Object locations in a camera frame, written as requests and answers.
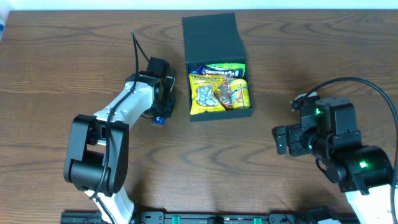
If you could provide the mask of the yellow Hacks candy bag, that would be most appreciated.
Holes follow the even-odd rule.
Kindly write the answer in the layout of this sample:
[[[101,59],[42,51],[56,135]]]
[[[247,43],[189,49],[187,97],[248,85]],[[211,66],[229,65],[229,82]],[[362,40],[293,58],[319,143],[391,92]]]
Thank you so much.
[[[191,115],[206,112],[226,111],[215,96],[215,91],[223,83],[224,76],[189,74],[192,105]]]

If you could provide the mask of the blue Eclipse mint tin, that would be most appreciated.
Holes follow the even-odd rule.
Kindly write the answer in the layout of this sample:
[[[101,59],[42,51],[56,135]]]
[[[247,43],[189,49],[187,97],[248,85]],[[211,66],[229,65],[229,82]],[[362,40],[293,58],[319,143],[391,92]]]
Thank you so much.
[[[160,116],[155,116],[153,119],[152,119],[152,122],[154,123],[154,124],[158,124],[158,125],[161,125],[161,126],[164,126],[165,125],[165,118],[163,118],[163,117],[160,117]]]

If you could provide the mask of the yellow gum bottle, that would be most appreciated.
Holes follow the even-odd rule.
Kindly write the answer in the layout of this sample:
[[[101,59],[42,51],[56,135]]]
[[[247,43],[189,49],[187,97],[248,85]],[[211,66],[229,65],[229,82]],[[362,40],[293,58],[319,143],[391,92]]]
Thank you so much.
[[[234,110],[251,107],[248,83],[245,79],[235,79],[230,83],[231,102]]]

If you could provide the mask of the dark green box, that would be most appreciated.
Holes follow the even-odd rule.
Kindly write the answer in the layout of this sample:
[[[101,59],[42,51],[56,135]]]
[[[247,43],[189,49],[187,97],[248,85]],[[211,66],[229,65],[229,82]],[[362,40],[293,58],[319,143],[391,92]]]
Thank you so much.
[[[206,112],[190,115],[190,121],[211,121],[250,117],[254,112],[251,80],[246,60],[246,49],[239,35],[234,12],[191,16],[182,18],[185,51],[186,78],[188,84],[189,111],[192,106],[192,89],[189,70],[213,63],[243,63],[246,71],[243,78],[248,83],[251,107],[241,110]]]

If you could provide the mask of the green Haribo gummy bag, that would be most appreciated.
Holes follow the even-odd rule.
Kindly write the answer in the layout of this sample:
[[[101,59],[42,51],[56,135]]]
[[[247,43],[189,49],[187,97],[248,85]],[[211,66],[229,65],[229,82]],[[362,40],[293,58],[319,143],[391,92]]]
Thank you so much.
[[[246,70],[246,65],[243,63],[214,63],[214,64],[207,64],[207,66],[211,67],[220,67],[220,68],[242,68]],[[237,78],[230,78],[223,76],[223,82],[215,91],[215,96],[219,100],[219,102],[226,108],[226,110],[232,110],[232,102],[231,102],[231,90],[230,90],[230,83]]]

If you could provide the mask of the purple Dairy Milk bar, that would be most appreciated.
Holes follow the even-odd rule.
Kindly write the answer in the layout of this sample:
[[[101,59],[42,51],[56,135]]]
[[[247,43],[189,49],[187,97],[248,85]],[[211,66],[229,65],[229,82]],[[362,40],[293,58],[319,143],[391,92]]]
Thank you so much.
[[[230,78],[242,78],[244,76],[244,70],[242,68],[220,68],[211,67],[207,65],[201,65],[198,68],[198,74],[200,75],[222,75]]]

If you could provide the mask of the blue Oreo cookie pack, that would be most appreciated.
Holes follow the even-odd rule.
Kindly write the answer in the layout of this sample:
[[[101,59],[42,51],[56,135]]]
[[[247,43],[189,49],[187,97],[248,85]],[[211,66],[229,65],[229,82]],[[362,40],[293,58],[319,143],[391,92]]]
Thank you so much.
[[[190,69],[188,72],[191,73],[191,74],[200,74],[198,68]]]

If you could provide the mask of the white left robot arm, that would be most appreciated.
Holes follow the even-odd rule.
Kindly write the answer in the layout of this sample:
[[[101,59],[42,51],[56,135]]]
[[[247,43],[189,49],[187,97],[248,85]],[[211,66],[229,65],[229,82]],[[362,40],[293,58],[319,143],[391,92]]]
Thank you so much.
[[[61,223],[140,223],[124,182],[129,165],[129,131],[144,114],[168,118],[174,109],[174,70],[152,57],[133,73],[120,94],[93,115],[72,121],[63,176],[89,196],[96,212],[63,212]]]

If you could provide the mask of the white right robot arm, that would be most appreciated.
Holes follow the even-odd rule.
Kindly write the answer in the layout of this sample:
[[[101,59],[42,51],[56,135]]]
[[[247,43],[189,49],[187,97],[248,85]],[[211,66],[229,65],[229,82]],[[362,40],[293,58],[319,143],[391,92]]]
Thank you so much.
[[[312,93],[297,108],[300,122],[272,129],[277,153],[311,154],[318,169],[346,195],[360,223],[392,223],[392,166],[378,146],[365,146],[347,98]]]

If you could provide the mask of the black mounting rail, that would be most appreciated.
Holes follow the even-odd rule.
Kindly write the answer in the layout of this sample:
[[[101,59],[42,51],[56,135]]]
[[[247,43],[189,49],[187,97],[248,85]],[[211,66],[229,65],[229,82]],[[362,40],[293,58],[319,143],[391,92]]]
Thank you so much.
[[[133,215],[130,224],[359,224],[356,215],[338,215],[328,207],[318,207],[298,214],[273,211],[264,215],[142,212]]]

